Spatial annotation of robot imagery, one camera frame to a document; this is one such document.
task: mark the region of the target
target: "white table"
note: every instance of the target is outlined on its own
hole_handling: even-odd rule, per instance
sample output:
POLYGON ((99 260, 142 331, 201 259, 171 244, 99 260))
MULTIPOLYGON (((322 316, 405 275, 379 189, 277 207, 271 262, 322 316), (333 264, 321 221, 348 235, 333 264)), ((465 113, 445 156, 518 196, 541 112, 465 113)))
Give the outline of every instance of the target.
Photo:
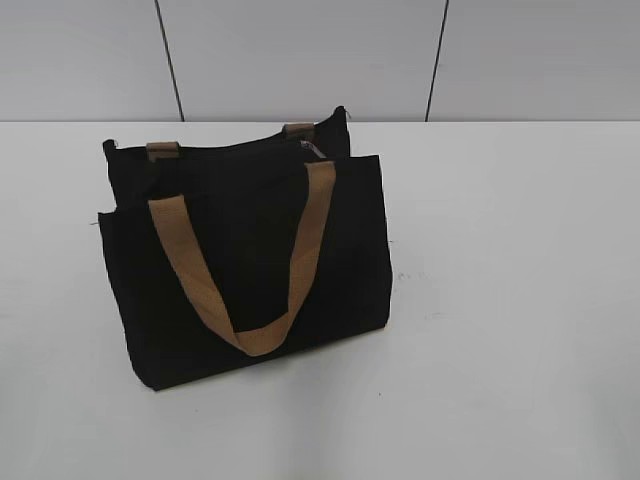
POLYGON ((386 330, 161 393, 127 357, 102 140, 0 124, 0 478, 640 478, 640 124, 352 124, 380 153, 386 330))

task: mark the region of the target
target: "brown leather tab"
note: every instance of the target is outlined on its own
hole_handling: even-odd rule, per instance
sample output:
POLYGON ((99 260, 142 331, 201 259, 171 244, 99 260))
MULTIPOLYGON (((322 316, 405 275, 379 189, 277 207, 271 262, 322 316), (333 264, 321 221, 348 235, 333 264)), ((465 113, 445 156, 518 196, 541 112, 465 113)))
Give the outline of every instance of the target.
POLYGON ((287 140, 299 138, 308 142, 313 142, 315 136, 315 125, 313 123, 287 123, 284 126, 284 133, 287 140))
POLYGON ((180 158, 180 145, 178 142, 147 143, 147 155, 150 162, 158 158, 180 158))
POLYGON ((306 168, 309 196, 289 262, 288 310, 278 319, 255 330, 235 331, 200 250, 184 197, 180 195, 148 202, 162 248, 202 323, 252 357, 272 352, 284 342, 316 275, 336 170, 330 161, 306 164, 306 168))

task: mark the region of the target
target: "gray wall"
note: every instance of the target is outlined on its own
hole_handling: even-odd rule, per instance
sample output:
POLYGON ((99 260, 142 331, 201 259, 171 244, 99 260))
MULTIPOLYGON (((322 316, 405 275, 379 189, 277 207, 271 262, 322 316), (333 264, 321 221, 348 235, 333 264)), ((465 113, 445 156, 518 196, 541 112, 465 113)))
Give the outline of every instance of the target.
POLYGON ((629 0, 2 0, 0 120, 640 119, 629 0), (442 40, 437 62, 438 42, 442 40))

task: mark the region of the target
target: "black bag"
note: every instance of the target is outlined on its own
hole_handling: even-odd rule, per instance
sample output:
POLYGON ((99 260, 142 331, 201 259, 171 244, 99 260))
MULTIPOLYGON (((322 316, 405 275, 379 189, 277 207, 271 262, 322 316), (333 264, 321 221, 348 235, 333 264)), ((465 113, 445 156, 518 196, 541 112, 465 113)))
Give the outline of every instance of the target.
POLYGON ((175 142, 149 144, 151 148, 116 148, 113 140, 103 143, 109 180, 117 208, 146 203, 181 193, 218 191, 227 168, 239 160, 261 162, 281 156, 313 159, 312 146, 330 157, 351 153, 346 110, 313 123, 288 124, 279 133, 260 140, 226 147, 181 147, 175 142))
POLYGON ((154 390, 387 322, 378 157, 269 152, 216 170, 215 188, 99 215, 131 362, 154 390))

